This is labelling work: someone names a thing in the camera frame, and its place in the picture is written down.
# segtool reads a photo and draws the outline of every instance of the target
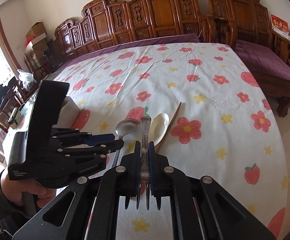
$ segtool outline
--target human hand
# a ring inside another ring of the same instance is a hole
[[[22,192],[38,195],[39,207],[44,207],[56,196],[56,189],[46,188],[35,179],[9,180],[8,169],[3,171],[0,185],[4,196],[17,206],[23,206]]]

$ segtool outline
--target wooden chopstick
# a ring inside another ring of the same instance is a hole
[[[175,111],[175,113],[174,113],[174,115],[173,115],[173,117],[172,117],[172,119],[171,119],[171,121],[170,121],[168,127],[167,127],[166,133],[164,134],[162,140],[161,140],[161,141],[160,141],[160,142],[155,146],[155,152],[156,152],[156,153],[159,152],[161,146],[162,146],[163,143],[164,143],[164,140],[165,140],[165,138],[166,138],[166,135],[169,133],[169,130],[172,128],[173,122],[174,122],[174,120],[176,119],[176,116],[177,116],[177,114],[178,114],[179,109],[181,108],[181,104],[182,104],[182,102],[180,102],[180,104],[178,105],[178,107],[177,107],[177,109],[176,109],[176,111]]]

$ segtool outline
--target purple sofa cushion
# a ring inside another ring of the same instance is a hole
[[[250,71],[290,81],[290,67],[269,48],[238,40],[235,52]]]

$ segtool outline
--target white floral tablecloth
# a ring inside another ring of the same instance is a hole
[[[160,154],[187,176],[213,177],[278,236],[285,214],[287,171],[271,108],[246,66],[216,43],[162,44],[120,50],[66,67],[55,79],[82,109],[73,127],[114,133],[125,118],[139,121],[183,105]],[[120,155],[133,152],[140,127]],[[113,154],[109,154],[111,167]],[[116,239],[172,239],[169,199],[146,210],[120,200]]]

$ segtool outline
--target plastic bag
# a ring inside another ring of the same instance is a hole
[[[17,71],[19,72],[19,80],[22,81],[24,89],[29,92],[31,88],[37,84],[34,75],[32,73],[24,72],[21,69],[18,69]]]

